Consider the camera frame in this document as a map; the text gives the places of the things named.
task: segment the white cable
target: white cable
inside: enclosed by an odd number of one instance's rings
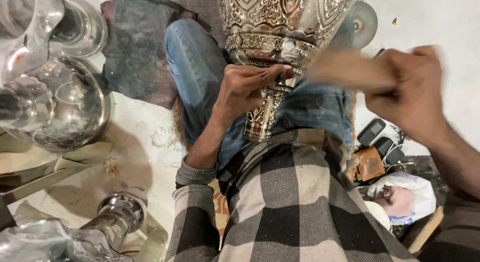
[[[396,142],[399,143],[400,142],[400,137],[393,137],[396,139]],[[403,154],[406,154],[407,150],[409,149],[407,145],[405,144],[400,144],[400,145],[396,145],[393,147],[393,145],[395,144],[395,142],[393,142],[391,145],[390,145],[390,148],[388,148],[387,150],[387,154],[385,154],[385,156],[383,157],[383,160],[381,161],[382,165],[386,168],[385,170],[385,173],[388,172],[388,170],[390,170],[390,168],[394,167],[394,166],[397,166],[397,165],[401,165],[402,168],[403,168],[403,172],[407,172],[407,169],[405,167],[405,164],[414,164],[414,162],[412,161],[409,161],[409,162],[404,162],[404,163],[401,163],[400,161],[398,161],[397,164],[393,164],[393,165],[390,165],[390,164],[387,164],[387,156],[393,151],[395,150],[395,148],[398,148],[398,147],[401,147],[400,150],[403,152]]]

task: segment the charger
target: charger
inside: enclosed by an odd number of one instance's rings
[[[377,149],[380,158],[388,165],[398,164],[399,161],[405,156],[400,147],[388,137],[379,138],[373,146]]]

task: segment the knee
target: knee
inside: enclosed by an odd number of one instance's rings
[[[172,38],[178,39],[180,36],[190,38],[199,33],[204,28],[192,19],[176,20],[168,26],[165,32],[165,42]]]
[[[175,46],[181,45],[183,40],[195,39],[195,36],[203,30],[203,27],[192,19],[176,20],[168,26],[164,37],[165,50],[174,49]]]

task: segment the checkered shirt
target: checkered shirt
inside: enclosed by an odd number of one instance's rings
[[[252,143],[222,171],[183,161],[165,261],[417,261],[345,177],[352,156],[327,131],[298,129]],[[221,251],[215,177],[230,211]]]

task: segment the white plastic bag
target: white plastic bag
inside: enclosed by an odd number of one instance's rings
[[[412,204],[411,216],[388,216],[392,225],[411,224],[435,211],[437,199],[431,183],[419,176],[404,172],[395,172],[384,176],[368,188],[368,195],[376,197],[383,192],[385,185],[399,186],[409,189],[415,198]]]

